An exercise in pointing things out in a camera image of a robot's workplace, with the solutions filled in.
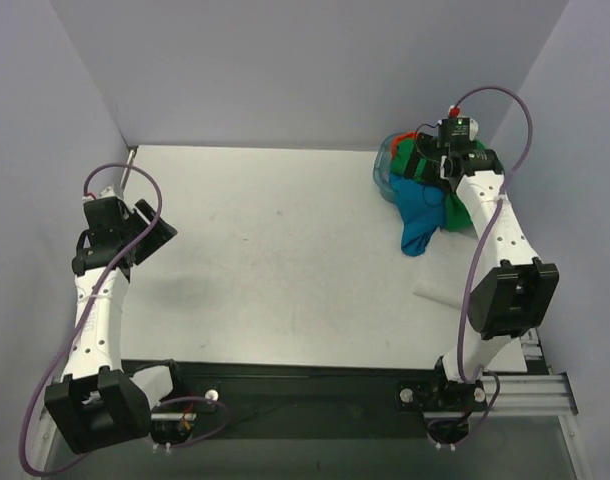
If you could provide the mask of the green t shirt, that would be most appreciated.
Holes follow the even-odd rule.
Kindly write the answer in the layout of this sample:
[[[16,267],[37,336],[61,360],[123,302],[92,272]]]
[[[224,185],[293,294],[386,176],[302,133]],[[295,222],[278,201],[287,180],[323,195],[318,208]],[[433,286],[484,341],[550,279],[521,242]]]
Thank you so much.
[[[407,164],[407,161],[401,159],[395,159],[391,161],[390,173],[403,177],[403,170]],[[450,190],[442,190],[444,192],[444,206],[445,206],[445,226],[441,229],[457,232],[464,229],[468,229],[472,226],[472,220],[467,208],[460,198]]]

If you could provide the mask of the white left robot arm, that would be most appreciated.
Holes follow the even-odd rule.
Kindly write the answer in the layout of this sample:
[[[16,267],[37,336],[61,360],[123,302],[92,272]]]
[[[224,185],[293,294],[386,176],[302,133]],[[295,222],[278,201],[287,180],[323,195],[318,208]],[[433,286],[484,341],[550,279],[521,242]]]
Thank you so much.
[[[176,229],[141,199],[129,207],[118,196],[84,204],[88,227],[76,245],[76,335],[66,350],[60,381],[46,388],[45,407],[75,454],[143,438],[151,411],[180,409],[187,387],[166,360],[129,375],[122,368],[122,305],[131,270],[169,242]]]

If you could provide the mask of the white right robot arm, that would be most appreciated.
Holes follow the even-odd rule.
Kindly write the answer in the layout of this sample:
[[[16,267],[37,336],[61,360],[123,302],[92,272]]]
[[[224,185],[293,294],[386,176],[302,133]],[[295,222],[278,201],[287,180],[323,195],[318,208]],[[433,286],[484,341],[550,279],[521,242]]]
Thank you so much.
[[[474,230],[477,244],[461,295],[456,344],[428,383],[450,408],[513,339],[541,325],[559,282],[526,239],[507,195],[510,175],[472,135],[415,133],[392,149],[389,174],[403,220],[401,249],[426,252],[439,230]]]

